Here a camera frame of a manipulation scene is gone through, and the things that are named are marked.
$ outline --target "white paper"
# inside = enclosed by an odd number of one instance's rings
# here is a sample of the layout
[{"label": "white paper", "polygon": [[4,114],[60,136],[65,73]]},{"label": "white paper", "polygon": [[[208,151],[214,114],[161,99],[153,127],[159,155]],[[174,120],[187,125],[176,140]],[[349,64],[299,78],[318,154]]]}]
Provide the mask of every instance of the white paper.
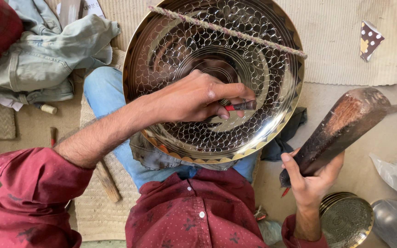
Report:
[{"label": "white paper", "polygon": [[16,111],[19,111],[19,109],[24,105],[20,102],[14,101],[12,99],[4,98],[1,96],[0,96],[0,104],[9,108],[13,108]]},{"label": "white paper", "polygon": [[[61,5],[61,3],[59,3],[56,6],[56,12],[58,13],[58,16],[60,14],[60,5]],[[85,0],[84,1],[82,17],[85,17],[89,14],[95,14],[99,17],[105,18],[104,13],[102,12],[101,6],[97,2],[97,0]]]}]

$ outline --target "polka dot paper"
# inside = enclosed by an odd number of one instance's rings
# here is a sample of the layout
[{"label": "polka dot paper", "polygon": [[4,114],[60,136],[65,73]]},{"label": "polka dot paper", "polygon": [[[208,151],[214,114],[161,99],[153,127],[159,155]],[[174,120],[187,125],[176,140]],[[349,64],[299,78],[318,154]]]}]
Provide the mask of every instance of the polka dot paper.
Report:
[{"label": "polka dot paper", "polygon": [[361,58],[368,62],[375,49],[385,39],[369,21],[361,23]]}]

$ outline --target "hairy forearm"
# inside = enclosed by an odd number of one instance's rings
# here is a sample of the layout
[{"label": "hairy forearm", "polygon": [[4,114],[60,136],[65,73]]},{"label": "hairy forearm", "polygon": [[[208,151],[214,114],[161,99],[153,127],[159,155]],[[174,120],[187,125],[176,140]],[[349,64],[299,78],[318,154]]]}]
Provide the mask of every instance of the hairy forearm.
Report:
[{"label": "hairy forearm", "polygon": [[319,209],[302,209],[296,211],[295,238],[307,241],[317,241],[321,238],[321,223]]},{"label": "hairy forearm", "polygon": [[145,96],[95,121],[58,144],[54,150],[74,165],[94,168],[96,163],[134,133],[156,122]]}]

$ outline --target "paper scrap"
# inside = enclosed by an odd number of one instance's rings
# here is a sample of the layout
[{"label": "paper scrap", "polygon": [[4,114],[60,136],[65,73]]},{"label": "paper scrap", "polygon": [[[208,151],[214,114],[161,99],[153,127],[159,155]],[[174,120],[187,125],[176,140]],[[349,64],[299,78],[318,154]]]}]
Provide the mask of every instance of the paper scrap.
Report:
[{"label": "paper scrap", "polygon": [[23,106],[22,103],[0,96],[0,104],[19,111]]},{"label": "paper scrap", "polygon": [[361,23],[361,58],[368,62],[375,49],[385,39],[376,27],[369,21]]},{"label": "paper scrap", "polygon": [[[61,3],[59,3],[56,6],[56,12],[58,13],[58,16],[60,14],[60,6],[61,6]],[[95,14],[99,17],[105,18],[104,13],[102,12],[101,6],[99,5],[99,2],[97,2],[97,0],[85,0],[84,1],[82,17],[85,17],[89,14]]]}]

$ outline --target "brass plate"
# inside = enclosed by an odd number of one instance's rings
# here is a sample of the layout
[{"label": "brass plate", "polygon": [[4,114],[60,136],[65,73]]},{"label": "brass plate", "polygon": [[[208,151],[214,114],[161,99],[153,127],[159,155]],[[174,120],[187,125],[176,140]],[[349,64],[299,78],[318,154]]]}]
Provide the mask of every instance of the brass plate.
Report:
[{"label": "brass plate", "polygon": [[320,215],[323,215],[324,210],[326,208],[328,208],[328,206],[332,205],[337,200],[340,200],[340,199],[348,197],[348,196],[357,196],[357,195],[355,195],[353,193],[349,193],[349,192],[336,192],[336,193],[326,196],[323,199],[323,201],[321,202],[321,206],[320,206],[320,210],[319,210]]},{"label": "brass plate", "polygon": [[[165,0],[158,6],[302,50],[295,26],[271,0]],[[194,68],[254,90],[258,108],[246,111],[244,118],[234,113],[229,120],[211,117],[142,130],[161,151],[207,164],[243,158],[272,140],[292,116],[304,76],[300,57],[155,13],[147,14],[134,33],[124,68],[126,103]]]},{"label": "brass plate", "polygon": [[325,209],[321,227],[330,248],[354,248],[368,236],[373,221],[370,204],[359,197],[348,196]]}]

